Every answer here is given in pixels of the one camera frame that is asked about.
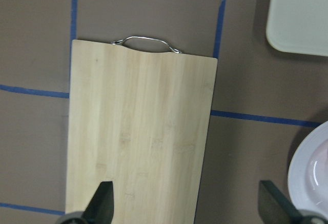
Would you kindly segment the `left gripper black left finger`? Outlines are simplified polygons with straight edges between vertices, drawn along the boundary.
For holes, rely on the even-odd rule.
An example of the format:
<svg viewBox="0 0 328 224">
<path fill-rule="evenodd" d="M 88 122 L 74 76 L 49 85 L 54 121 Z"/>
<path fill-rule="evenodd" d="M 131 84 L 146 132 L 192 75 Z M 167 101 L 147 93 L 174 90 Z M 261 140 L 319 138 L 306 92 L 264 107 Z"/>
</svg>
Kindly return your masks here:
<svg viewBox="0 0 328 224">
<path fill-rule="evenodd" d="M 81 218 L 86 223 L 110 224 L 114 216 L 114 191 L 112 181 L 102 181 Z"/>
</svg>

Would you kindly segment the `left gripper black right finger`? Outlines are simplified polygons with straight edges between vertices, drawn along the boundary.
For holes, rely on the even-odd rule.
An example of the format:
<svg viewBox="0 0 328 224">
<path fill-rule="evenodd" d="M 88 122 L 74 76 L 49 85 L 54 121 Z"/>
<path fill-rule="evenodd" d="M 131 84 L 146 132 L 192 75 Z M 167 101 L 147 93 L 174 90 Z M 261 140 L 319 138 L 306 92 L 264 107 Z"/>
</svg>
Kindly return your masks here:
<svg viewBox="0 0 328 224">
<path fill-rule="evenodd" d="M 258 213 L 263 223 L 301 223 L 303 215 L 270 180 L 258 185 Z"/>
</svg>

